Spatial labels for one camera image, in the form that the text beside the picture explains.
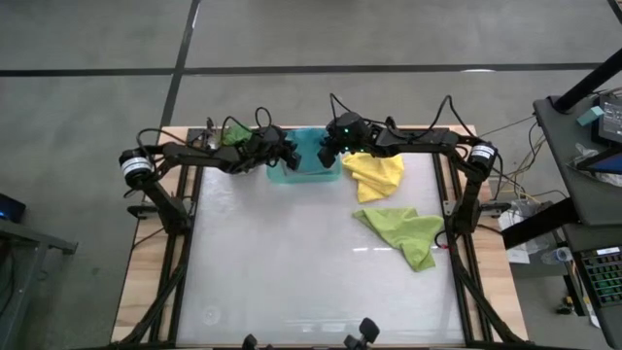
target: desk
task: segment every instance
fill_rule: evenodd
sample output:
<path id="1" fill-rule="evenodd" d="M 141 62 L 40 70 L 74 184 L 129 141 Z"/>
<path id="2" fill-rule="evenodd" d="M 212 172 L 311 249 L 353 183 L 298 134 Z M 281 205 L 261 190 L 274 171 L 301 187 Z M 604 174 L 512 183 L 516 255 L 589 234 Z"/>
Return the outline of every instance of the desk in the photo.
<path id="1" fill-rule="evenodd" d="M 451 126 L 451 128 L 458 132 L 462 130 L 459 126 Z M 188 133 L 187 127 L 167 127 L 165 129 L 181 138 L 186 138 Z M 160 142 L 168 141 L 170 141 L 170 139 L 162 135 Z M 160 183 L 168 191 L 174 191 L 177 188 L 179 173 L 180 171 L 178 168 L 171 170 Z M 465 179 L 463 177 L 461 177 L 461 181 L 463 181 L 464 185 Z M 445 182 L 448 190 L 452 189 L 448 176 L 445 176 Z M 190 171 L 189 180 L 186 183 L 187 193 L 190 192 L 192 183 L 193 170 Z M 485 201 L 489 197 L 490 188 L 488 184 L 485 184 L 482 188 L 480 199 Z M 490 218 L 482 218 L 481 223 L 493 227 L 497 226 L 496 220 Z M 138 240 L 145 237 L 159 227 L 160 223 L 156 218 L 141 221 L 137 227 L 135 239 Z M 516 296 L 514 282 L 501 237 L 496 233 L 480 228 L 472 237 L 480 276 L 487 298 L 512 330 L 519 336 L 527 338 L 518 297 Z M 165 234 L 157 235 L 141 244 L 141 246 L 139 246 L 140 248 L 137 248 L 130 257 L 118 317 L 113 331 L 113 341 L 120 340 L 127 335 L 154 300 L 166 239 L 167 237 Z M 468 300 L 468 305 L 470 309 L 469 314 L 474 326 L 474 333 L 476 338 L 481 338 L 481 330 L 478 329 L 479 322 L 477 321 L 477 312 L 475 311 L 472 300 Z M 170 322 L 169 313 L 169 307 L 165 308 L 160 337 L 166 337 L 167 335 L 168 323 Z"/>
<path id="2" fill-rule="evenodd" d="M 590 126 L 583 127 L 576 122 L 576 119 L 591 106 L 591 100 L 585 98 L 564 115 L 555 111 L 548 99 L 534 102 L 537 121 L 544 131 L 570 198 L 506 229 L 503 234 L 511 235 L 505 238 L 507 248 L 559 228 L 563 224 L 581 222 L 586 226 L 622 225 L 622 206 L 619 205 L 622 188 L 597 181 L 566 166 L 577 155 L 574 146 L 576 143 L 599 152 L 606 149 L 605 146 L 592 142 Z M 589 246 L 577 243 L 572 244 L 574 249 L 589 249 Z"/>
<path id="3" fill-rule="evenodd" d="M 511 248 L 556 228 L 562 228 L 574 253 L 619 246 L 622 239 L 622 189 L 597 181 L 567 166 L 577 155 L 577 143 L 599 152 L 606 149 L 606 146 L 592 142 L 591 126 L 580 126 L 576 122 L 578 117 L 592 107 L 593 98 L 584 98 L 567 115 L 560 114 L 553 108 L 551 100 L 555 99 L 556 97 L 538 100 L 534 102 L 534 108 L 570 198 L 505 229 L 505 246 Z M 581 278 L 589 281 L 589 277 L 584 274 Z M 569 286 L 569 290 L 576 293 L 573 286 Z M 595 307 L 595 312 L 601 320 L 609 345 L 619 347 L 622 336 L 616 328 L 622 324 L 622 307 Z"/>

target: table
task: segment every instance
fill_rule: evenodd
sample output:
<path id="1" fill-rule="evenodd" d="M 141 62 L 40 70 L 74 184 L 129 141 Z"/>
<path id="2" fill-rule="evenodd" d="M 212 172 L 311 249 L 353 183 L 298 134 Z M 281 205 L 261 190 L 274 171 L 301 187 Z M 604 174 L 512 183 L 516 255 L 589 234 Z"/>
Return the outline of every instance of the table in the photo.
<path id="1" fill-rule="evenodd" d="M 606 146 L 592 142 L 589 126 L 583 127 L 576 122 L 576 119 L 590 107 L 592 107 L 592 99 L 588 97 L 564 115 L 553 109 L 548 98 L 534 102 L 537 121 L 544 131 L 570 198 L 504 230 L 504 235 L 511 235 L 505 238 L 507 248 L 526 242 L 564 224 L 580 222 L 585 226 L 622 225 L 622 206 L 619 205 L 622 188 L 596 181 L 567 166 L 577 155 L 574 146 L 576 143 L 599 152 L 606 149 Z M 604 237 L 605 241 L 612 239 L 615 238 Z M 590 249 L 589 245 L 572 244 L 576 250 Z"/>
<path id="2" fill-rule="evenodd" d="M 462 130 L 459 126 L 452 125 L 450 127 L 457 132 Z M 188 133 L 187 127 L 167 127 L 165 129 L 181 138 L 185 138 Z M 170 139 L 162 135 L 160 142 L 167 141 L 170 141 Z M 193 183 L 193 175 L 193 171 L 191 171 L 189 180 L 187 181 L 188 191 L 190 191 Z M 165 189 L 173 191 L 177 187 L 178 178 L 179 169 L 173 169 L 160 183 Z M 445 182 L 448 190 L 452 189 L 452 184 L 448 177 L 445 177 Z M 480 199 L 486 200 L 489 197 L 490 188 L 486 184 L 482 189 Z M 491 218 L 482 218 L 480 223 L 493 227 L 497 226 L 496 220 Z M 137 227 L 135 239 L 138 240 L 145 237 L 159 227 L 160 223 L 157 218 L 141 221 Z M 472 237 L 477 254 L 480 276 L 487 298 L 513 331 L 519 336 L 527 338 L 518 297 L 516 296 L 501 237 L 486 229 L 478 229 Z M 140 248 L 133 252 L 130 258 L 118 317 L 113 331 L 113 341 L 120 340 L 128 334 L 154 300 L 166 239 L 167 237 L 165 234 L 157 235 L 141 244 Z M 468 299 L 467 301 L 474 333 L 477 338 L 481 338 L 481 330 L 478 329 L 479 323 L 477 321 L 475 306 L 472 300 Z M 165 308 L 160 337 L 166 337 L 169 322 L 170 306 Z"/>

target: gray floor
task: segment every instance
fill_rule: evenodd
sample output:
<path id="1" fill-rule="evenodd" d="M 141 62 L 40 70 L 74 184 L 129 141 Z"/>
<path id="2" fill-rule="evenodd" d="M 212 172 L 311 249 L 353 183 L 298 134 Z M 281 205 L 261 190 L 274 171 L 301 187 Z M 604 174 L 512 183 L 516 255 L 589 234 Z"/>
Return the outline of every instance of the gray floor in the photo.
<path id="1" fill-rule="evenodd" d="M 190 0 L 5 0 L 0 69 L 170 68 L 189 7 Z M 597 62 L 622 46 L 622 27 L 605 0 L 203 0 L 194 28 L 188 67 Z M 250 123 L 263 105 L 276 123 L 324 124 L 334 92 L 366 117 L 426 124 L 451 93 L 466 122 L 483 133 L 527 117 L 532 100 L 564 92 L 585 74 L 185 77 L 171 123 L 227 115 Z M 135 146 L 136 131 L 158 126 L 169 83 L 0 78 L 0 193 L 28 204 L 28 225 L 80 242 L 76 256 L 52 255 L 46 263 L 49 277 L 29 308 L 20 348 L 108 341 L 135 228 L 117 159 Z M 441 122 L 455 120 L 444 114 Z M 489 137 L 506 169 L 529 150 L 530 126 Z M 530 193 L 564 190 L 548 149 L 522 183 Z M 516 282 L 532 340 L 605 348 L 587 320 L 552 312 L 564 293 L 561 279 Z"/>

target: wire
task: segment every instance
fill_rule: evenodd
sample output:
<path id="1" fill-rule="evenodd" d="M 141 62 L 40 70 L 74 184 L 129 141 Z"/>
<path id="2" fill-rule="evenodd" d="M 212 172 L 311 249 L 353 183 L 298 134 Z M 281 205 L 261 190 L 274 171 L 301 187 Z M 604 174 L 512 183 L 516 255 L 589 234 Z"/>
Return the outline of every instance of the wire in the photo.
<path id="1" fill-rule="evenodd" d="M 516 190 L 514 191 L 501 191 L 501 193 L 516 193 Z M 530 195 L 528 193 L 522 192 L 522 191 L 518 191 L 518 193 L 520 193 L 521 195 L 531 199 L 532 201 L 534 201 L 537 204 L 541 204 L 542 202 L 537 200 L 537 198 L 535 198 L 533 195 Z"/>
<path id="2" fill-rule="evenodd" d="M 235 123 L 237 123 L 238 125 L 242 126 L 243 129 L 245 129 L 248 132 L 253 132 L 250 128 L 248 128 L 245 124 L 241 123 L 239 120 L 237 120 L 235 117 L 233 116 L 228 116 L 225 118 L 225 120 L 223 121 L 223 127 L 221 127 L 221 142 L 222 140 L 225 139 L 225 129 L 226 129 L 226 122 L 228 122 L 229 120 L 234 121 Z"/>
<path id="3" fill-rule="evenodd" d="M 550 193 L 559 193 L 563 198 L 568 198 L 568 196 L 559 191 L 559 190 L 551 190 L 551 191 L 547 191 L 547 192 L 542 192 L 542 193 L 536 193 L 536 194 L 532 194 L 532 196 L 541 196 L 541 195 L 545 195 L 545 194 L 550 194 Z"/>
<path id="4" fill-rule="evenodd" d="M 488 131 L 488 132 L 484 132 L 483 134 L 479 135 L 479 137 L 481 138 L 481 137 L 484 137 L 484 136 L 486 136 L 486 135 L 490 135 L 490 134 L 492 134 L 492 133 L 495 133 L 495 132 L 498 132 L 498 131 L 501 131 L 501 130 L 505 130 L 505 129 L 507 129 L 507 128 L 511 127 L 511 126 L 514 126 L 514 125 L 516 125 L 516 124 L 519 124 L 519 123 L 522 123 L 522 122 L 528 121 L 528 120 L 530 120 L 531 118 L 535 118 L 535 117 L 536 117 L 535 115 L 531 115 L 530 117 L 526 117 L 526 118 L 524 118 L 524 119 L 522 119 L 522 120 L 520 120 L 520 121 L 518 121 L 518 122 L 513 122 L 513 123 L 510 123 L 510 124 L 508 124 L 508 125 L 506 125 L 506 126 L 502 126 L 502 127 L 500 127 L 500 128 L 496 128 L 496 129 L 494 129 L 494 130 L 490 130 L 490 131 Z"/>
<path id="5" fill-rule="evenodd" d="M 522 189 L 524 193 L 527 192 L 527 191 L 525 191 L 525 188 L 521 184 L 519 184 L 519 183 L 515 182 L 514 180 L 510 179 L 507 175 L 500 173 L 496 168 L 493 167 L 493 171 L 498 173 L 500 175 L 500 178 L 499 179 L 491 179 L 491 180 L 500 181 L 501 178 L 503 178 L 503 179 L 507 180 L 507 182 L 512 183 L 515 186 L 518 186 L 518 188 Z"/>
<path id="6" fill-rule="evenodd" d="M 446 245 L 446 244 L 439 244 L 439 243 L 438 243 L 438 237 L 439 237 L 441 234 L 443 234 L 443 233 L 445 233 L 445 230 L 441 230 L 441 231 L 439 231 L 439 232 L 438 232 L 438 233 L 434 236 L 434 244 L 435 244 L 435 245 L 436 245 L 436 247 L 438 247 L 438 248 L 447 249 L 447 245 Z"/>
<path id="7" fill-rule="evenodd" d="M 336 101 L 339 104 L 339 106 L 341 106 L 341 108 L 343 108 L 344 110 L 346 110 L 348 112 L 352 112 L 352 110 L 350 108 L 346 107 L 346 105 L 343 104 L 343 102 L 341 102 L 341 100 L 337 96 L 335 96 L 334 93 L 331 93 L 329 96 L 330 96 L 330 105 L 332 106 L 332 114 L 333 115 L 335 115 L 335 112 L 334 112 L 334 101 Z"/>
<path id="8" fill-rule="evenodd" d="M 461 157 L 463 159 L 465 159 L 468 156 L 468 149 L 467 149 L 467 147 L 458 145 L 458 146 L 456 146 L 456 149 L 465 151 L 465 155 L 464 156 L 461 155 Z"/>
<path id="9" fill-rule="evenodd" d="M 536 157 L 539 154 L 542 145 L 544 144 L 545 140 L 542 140 L 542 137 L 540 137 L 540 139 L 538 139 L 538 142 L 536 143 L 536 145 L 534 146 L 535 151 L 534 152 L 529 152 L 525 155 L 525 157 L 523 158 L 523 160 L 521 161 L 521 163 L 519 164 L 518 168 L 510 173 L 507 174 L 507 176 L 511 177 L 512 180 L 516 181 L 518 180 L 518 175 L 520 174 L 524 174 L 526 173 L 529 169 L 532 168 L 532 165 L 534 165 L 534 163 L 536 162 Z M 529 160 L 529 164 L 525 164 L 528 159 L 530 159 L 530 156 L 532 156 L 531 160 Z"/>
<path id="10" fill-rule="evenodd" d="M 131 196 L 136 194 L 136 190 L 134 189 L 130 189 L 127 190 L 124 194 L 123 194 L 123 198 L 130 198 Z"/>
<path id="11" fill-rule="evenodd" d="M 536 151 L 534 151 L 534 144 L 532 143 L 532 131 L 534 131 L 534 127 L 536 127 L 536 125 L 537 125 L 537 122 L 534 122 L 532 127 L 529 128 L 529 134 L 528 134 L 529 147 L 532 149 L 532 155 L 534 155 L 534 158 L 536 158 Z"/>
<path id="12" fill-rule="evenodd" d="M 440 119 L 440 115 L 443 112 L 443 108 L 445 108 L 445 103 L 447 103 L 447 101 L 449 101 L 449 104 L 451 105 L 451 95 L 446 95 L 443 98 L 443 100 L 440 102 L 440 105 L 438 106 L 438 110 L 436 111 L 436 117 L 434 117 L 434 120 L 432 121 L 430 126 L 428 126 L 428 129 L 426 129 L 426 131 L 424 131 L 424 133 L 420 134 L 419 136 L 411 137 L 409 139 L 409 141 L 416 141 L 416 140 L 426 136 L 427 134 L 429 134 L 432 131 L 432 129 L 434 129 L 434 127 L 436 126 L 436 123 L 438 123 L 438 119 Z"/>
<path id="13" fill-rule="evenodd" d="M 151 238 L 151 237 L 155 236 L 156 234 L 158 234 L 158 233 L 160 233 L 160 232 L 162 232 L 162 231 L 164 231 L 164 227 L 162 227 L 162 228 L 158 229 L 157 231 L 155 231 L 155 232 L 153 232 L 153 233 L 149 234 L 147 237 L 144 237 L 144 238 L 142 238 L 141 240 L 139 240 L 138 242 L 134 243 L 134 245 L 132 245 L 132 250 L 136 249 L 136 247 L 137 247 L 139 244 L 143 243 L 144 241 L 148 240 L 149 238 Z"/>
<path id="14" fill-rule="evenodd" d="M 503 173 L 503 157 L 501 156 L 499 152 L 497 152 L 497 156 L 499 157 L 499 168 L 500 168 L 499 173 L 502 174 Z M 501 193 L 501 180 L 497 182 L 497 193 L 495 193 L 493 200 L 497 200 L 497 198 L 499 197 L 499 193 Z"/>
<path id="15" fill-rule="evenodd" d="M 7 297 L 7 301 L 5 301 L 4 306 L 2 306 L 2 310 L 0 310 L 0 317 L 4 316 L 5 311 L 7 311 L 7 308 L 9 307 L 11 299 L 13 299 L 13 294 L 16 291 L 16 256 L 13 252 L 13 248 L 11 248 L 9 257 L 11 257 L 11 277 L 9 283 L 7 283 L 5 288 L 2 289 L 2 292 L 0 292 L 0 294 L 4 294 L 9 286 L 11 286 L 11 292 L 9 293 L 9 297 Z"/>
<path id="16" fill-rule="evenodd" d="M 258 107 L 255 110 L 255 123 L 257 123 L 257 126 L 262 127 L 261 124 L 259 123 L 259 111 L 263 111 L 268 116 L 267 127 L 272 126 L 272 115 L 270 114 L 270 111 L 268 111 L 265 107 Z"/>
<path id="17" fill-rule="evenodd" d="M 456 112 L 456 108 L 454 108 L 454 100 L 452 99 L 451 95 L 447 95 L 447 97 L 449 97 L 449 108 L 451 109 L 451 111 L 454 113 L 454 116 L 456 117 L 456 119 L 458 120 L 458 122 L 460 123 L 460 125 L 463 126 L 463 128 L 465 129 L 466 133 L 469 134 L 470 136 L 474 137 L 474 138 L 478 138 L 477 136 L 475 136 L 470 129 L 467 127 L 467 125 L 465 124 L 465 122 L 463 122 L 463 119 L 460 118 L 460 116 L 458 115 L 458 112 Z"/>
<path id="18" fill-rule="evenodd" d="M 498 229 L 496 229 L 496 228 L 494 228 L 494 227 L 489 227 L 489 226 L 486 226 L 486 225 L 484 225 L 484 224 L 477 224 L 477 226 L 478 226 L 479 228 L 485 228 L 485 229 L 487 229 L 487 230 L 491 230 L 492 232 L 496 232 L 496 233 L 498 233 L 498 234 L 503 235 L 503 233 L 501 233 L 501 231 L 500 231 L 500 230 L 498 230 Z"/>

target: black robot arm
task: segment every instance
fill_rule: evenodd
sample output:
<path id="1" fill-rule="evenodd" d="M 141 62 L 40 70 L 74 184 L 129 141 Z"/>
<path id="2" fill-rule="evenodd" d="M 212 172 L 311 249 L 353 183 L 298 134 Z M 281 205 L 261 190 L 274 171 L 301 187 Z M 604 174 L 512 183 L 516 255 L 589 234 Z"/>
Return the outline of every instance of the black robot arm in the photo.
<path id="1" fill-rule="evenodd" d="M 274 166 L 278 159 L 296 170 L 300 155 L 296 144 L 286 140 L 286 132 L 276 125 L 253 130 L 250 139 L 231 146 L 212 149 L 207 144 L 195 147 L 189 144 L 168 142 L 158 146 L 144 146 L 124 151 L 119 164 L 125 182 L 135 191 L 143 191 L 154 203 L 167 233 L 185 234 L 190 229 L 190 217 L 180 198 L 171 197 L 159 180 L 177 165 L 215 167 L 228 174 L 246 172 L 268 164 Z M 153 156 L 162 156 L 154 167 Z"/>
<path id="2" fill-rule="evenodd" d="M 369 153 L 374 157 L 388 158 L 402 153 L 443 154 L 465 173 L 466 187 L 462 201 L 457 203 L 450 223 L 458 235 L 471 233 L 479 221 L 480 205 L 477 199 L 484 181 L 488 178 L 497 157 L 497 149 L 489 142 L 473 136 L 464 136 L 447 128 L 401 131 L 393 119 L 375 122 L 364 119 L 355 112 L 335 118 L 327 126 L 328 137 L 318 157 L 325 167 L 330 167 L 339 153 Z M 456 151 L 458 145 L 472 147 L 467 159 Z"/>

